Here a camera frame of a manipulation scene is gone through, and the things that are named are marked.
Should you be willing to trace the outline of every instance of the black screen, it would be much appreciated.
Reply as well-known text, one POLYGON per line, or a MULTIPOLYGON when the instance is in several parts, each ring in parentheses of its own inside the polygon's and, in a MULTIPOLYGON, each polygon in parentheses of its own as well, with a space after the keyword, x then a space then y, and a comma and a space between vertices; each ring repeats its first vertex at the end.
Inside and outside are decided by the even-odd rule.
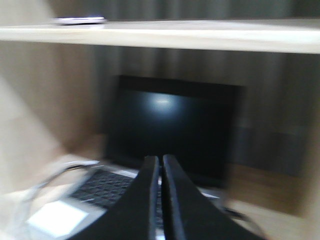
POLYGON ((173 154, 197 184, 223 187, 239 87, 121 76, 106 157, 139 167, 173 154))

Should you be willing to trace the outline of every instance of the black object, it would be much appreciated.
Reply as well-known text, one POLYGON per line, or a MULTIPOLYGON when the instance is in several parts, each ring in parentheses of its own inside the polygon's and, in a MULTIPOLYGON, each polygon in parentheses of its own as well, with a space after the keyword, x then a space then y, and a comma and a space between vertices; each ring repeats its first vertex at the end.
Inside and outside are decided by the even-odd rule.
POLYGON ((173 154, 195 183, 223 188, 241 88, 120 76, 105 156, 139 168, 144 156, 173 154))
POLYGON ((123 196, 93 224, 70 240, 155 240, 159 160, 144 164, 123 196))
POLYGON ((162 210, 166 240, 262 240, 210 203, 175 156, 163 156, 162 210))

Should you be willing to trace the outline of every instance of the laptop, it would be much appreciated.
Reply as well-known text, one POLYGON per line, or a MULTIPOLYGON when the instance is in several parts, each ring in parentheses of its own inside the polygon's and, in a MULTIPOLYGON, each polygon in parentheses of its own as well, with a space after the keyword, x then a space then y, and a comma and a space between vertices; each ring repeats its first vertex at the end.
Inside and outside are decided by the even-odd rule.
MULTIPOLYGON (((224 205, 240 87, 135 76, 117 79, 112 117, 106 127, 105 161, 91 167, 59 199, 58 206, 52 207, 78 211, 73 214, 78 220, 69 220, 73 224, 58 234, 29 221, 34 239, 64 240, 93 223, 120 199, 148 155, 175 155, 202 194, 218 208, 224 205)), ((161 240, 160 189, 156 217, 156 237, 161 240)))

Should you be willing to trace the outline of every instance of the wooden surface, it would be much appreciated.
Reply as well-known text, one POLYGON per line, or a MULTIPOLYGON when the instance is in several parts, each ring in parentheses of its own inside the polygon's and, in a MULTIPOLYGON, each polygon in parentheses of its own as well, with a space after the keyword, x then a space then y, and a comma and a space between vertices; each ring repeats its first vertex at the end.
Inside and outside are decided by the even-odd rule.
POLYGON ((320 53, 320 19, 184 20, 0 28, 0 40, 173 49, 320 53))
MULTIPOLYGON (((53 17, 43 0, 0 0, 0 25, 53 17)), ((91 53, 86 45, 0 42, 0 196, 35 184, 30 176, 95 132, 91 53)))
MULTIPOLYGON (((42 170, 42 172, 38 173, 38 181, 44 179, 48 173, 54 172, 54 170, 60 169, 63 167, 64 163, 72 162, 76 160, 81 160, 83 156, 85 157, 99 157, 97 153, 98 147, 97 144, 102 138, 96 137, 94 140, 89 141, 89 147, 80 148, 78 153, 80 155, 65 155, 63 157, 59 157, 56 161, 49 164, 46 168, 42 170)), ((243 167, 234 165, 232 167, 233 174, 230 175, 231 185, 229 188, 229 195, 231 198, 227 201, 227 205, 241 213, 248 215, 252 218, 266 233, 269 240, 302 240, 302 232, 304 229, 304 220, 298 216, 293 214, 287 214, 281 211, 280 208, 278 210, 270 209, 268 206, 261 206, 259 201, 255 200, 255 204, 250 201, 250 199, 258 198, 261 195, 265 195, 265 189, 268 188, 268 177, 267 174, 262 176, 264 181, 258 180, 261 172, 259 170, 255 171, 253 168, 243 167), (241 183, 245 178, 252 178, 255 176, 257 183, 255 185, 241 185, 241 183), (234 189, 237 188, 237 191, 241 191, 244 193, 250 193, 250 195, 246 196, 246 200, 244 198, 237 198, 237 195, 234 193, 234 189)), ((50 201, 55 201, 59 198, 59 196, 67 191, 69 187, 72 186, 72 183, 75 183, 81 176, 83 176, 83 170, 75 170, 68 173, 65 173, 61 178, 58 178, 51 185, 46 187, 39 197, 35 200, 33 204, 33 208, 31 212, 36 211, 38 208, 43 206, 45 203, 50 201)), ((286 178, 286 176, 282 176, 282 178, 278 179, 278 181, 290 181, 290 178, 286 178)), ((2 220, 0 233, 1 231, 6 234, 8 239, 12 236, 12 234, 17 230, 15 222, 13 221, 13 213, 14 209, 17 207, 19 201, 26 195, 27 190, 15 191, 11 193, 7 193, 2 196, 2 201, 0 201, 2 209, 2 215, 6 215, 6 218, 0 218, 2 220)), ((277 199, 278 195, 269 195, 268 199, 277 199)))

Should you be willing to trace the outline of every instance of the wooden shelf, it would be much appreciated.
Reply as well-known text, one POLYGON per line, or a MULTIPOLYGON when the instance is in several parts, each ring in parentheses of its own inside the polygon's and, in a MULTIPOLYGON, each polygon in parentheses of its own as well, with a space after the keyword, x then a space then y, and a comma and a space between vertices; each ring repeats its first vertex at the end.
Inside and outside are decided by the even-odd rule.
POLYGON ((0 27, 1 41, 320 54, 320 19, 107 22, 0 27))

